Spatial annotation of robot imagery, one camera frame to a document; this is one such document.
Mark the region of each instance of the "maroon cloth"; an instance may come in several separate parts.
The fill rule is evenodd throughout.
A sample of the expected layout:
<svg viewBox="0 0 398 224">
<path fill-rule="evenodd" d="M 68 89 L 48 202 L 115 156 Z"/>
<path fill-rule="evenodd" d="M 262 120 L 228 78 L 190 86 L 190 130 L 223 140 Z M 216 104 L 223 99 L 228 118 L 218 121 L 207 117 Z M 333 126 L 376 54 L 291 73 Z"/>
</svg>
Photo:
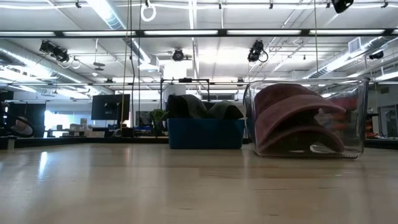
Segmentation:
<svg viewBox="0 0 398 224">
<path fill-rule="evenodd" d="M 326 113 L 345 113 L 333 102 L 301 85 L 275 84 L 254 98 L 257 153 L 310 150 L 316 142 L 335 152 L 344 144 L 314 119 L 319 109 Z"/>
</svg>

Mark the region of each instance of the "clear plastic bin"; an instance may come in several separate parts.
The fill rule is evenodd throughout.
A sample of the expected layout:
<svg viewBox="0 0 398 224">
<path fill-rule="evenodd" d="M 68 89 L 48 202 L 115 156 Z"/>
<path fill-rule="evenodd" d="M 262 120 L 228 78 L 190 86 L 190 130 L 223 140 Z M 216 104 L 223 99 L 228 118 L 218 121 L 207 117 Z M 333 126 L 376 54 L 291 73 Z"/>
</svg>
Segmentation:
<svg viewBox="0 0 398 224">
<path fill-rule="evenodd" d="M 361 156 L 368 87 L 369 78 L 250 83 L 243 103 L 254 151 L 260 156 Z"/>
</svg>

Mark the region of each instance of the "blue plastic bin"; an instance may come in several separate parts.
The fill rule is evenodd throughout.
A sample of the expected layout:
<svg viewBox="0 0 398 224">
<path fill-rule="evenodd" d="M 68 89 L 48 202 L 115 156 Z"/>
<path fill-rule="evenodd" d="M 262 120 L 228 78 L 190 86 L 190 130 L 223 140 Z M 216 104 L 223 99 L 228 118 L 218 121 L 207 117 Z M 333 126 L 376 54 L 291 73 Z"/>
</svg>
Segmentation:
<svg viewBox="0 0 398 224">
<path fill-rule="evenodd" d="M 220 119 L 170 118 L 171 149 L 240 149 L 244 121 Z"/>
</svg>

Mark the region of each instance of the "table surface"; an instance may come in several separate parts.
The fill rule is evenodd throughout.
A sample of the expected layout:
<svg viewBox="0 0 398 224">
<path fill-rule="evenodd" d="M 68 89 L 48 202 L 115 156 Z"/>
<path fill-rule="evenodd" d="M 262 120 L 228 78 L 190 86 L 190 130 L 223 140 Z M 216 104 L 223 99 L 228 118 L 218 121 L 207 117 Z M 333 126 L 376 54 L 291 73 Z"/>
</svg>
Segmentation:
<svg viewBox="0 0 398 224">
<path fill-rule="evenodd" d="M 305 160 L 250 147 L 0 151 L 0 223 L 397 223 L 398 151 Z"/>
</svg>

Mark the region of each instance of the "computer monitor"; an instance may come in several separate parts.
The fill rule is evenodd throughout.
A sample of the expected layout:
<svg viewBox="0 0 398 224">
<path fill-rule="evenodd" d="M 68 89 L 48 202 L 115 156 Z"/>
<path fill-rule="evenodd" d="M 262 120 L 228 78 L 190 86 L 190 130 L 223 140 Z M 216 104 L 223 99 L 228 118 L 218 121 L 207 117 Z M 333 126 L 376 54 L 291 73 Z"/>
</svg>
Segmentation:
<svg viewBox="0 0 398 224">
<path fill-rule="evenodd" d="M 91 120 L 116 120 L 122 119 L 122 100 L 123 121 L 129 119 L 130 95 L 98 95 L 93 96 L 93 106 L 91 108 Z"/>
</svg>

